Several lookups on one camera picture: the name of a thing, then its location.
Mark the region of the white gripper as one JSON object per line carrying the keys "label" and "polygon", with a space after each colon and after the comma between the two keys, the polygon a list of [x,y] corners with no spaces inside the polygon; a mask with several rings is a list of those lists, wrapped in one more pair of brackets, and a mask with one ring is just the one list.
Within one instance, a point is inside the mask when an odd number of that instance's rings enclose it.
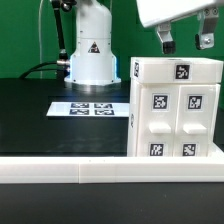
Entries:
{"label": "white gripper", "polygon": [[171,35],[171,23],[181,17],[198,13],[199,30],[195,35],[198,50],[212,48],[219,9],[224,0],[136,0],[139,18],[145,28],[156,26],[156,34],[163,54],[174,54],[176,43]]}

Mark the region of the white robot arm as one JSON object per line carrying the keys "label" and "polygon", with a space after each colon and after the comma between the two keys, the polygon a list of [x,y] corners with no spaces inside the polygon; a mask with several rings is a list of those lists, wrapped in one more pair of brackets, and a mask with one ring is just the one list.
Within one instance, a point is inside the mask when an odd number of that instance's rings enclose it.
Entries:
{"label": "white robot arm", "polygon": [[[73,0],[76,7],[76,50],[68,61],[69,87],[102,88],[121,83],[117,76],[116,57],[111,51],[112,13],[97,0]],[[200,20],[196,46],[214,46],[218,8],[224,0],[136,0],[138,15],[145,28],[154,27],[162,52],[176,50],[171,23],[196,15]]]}

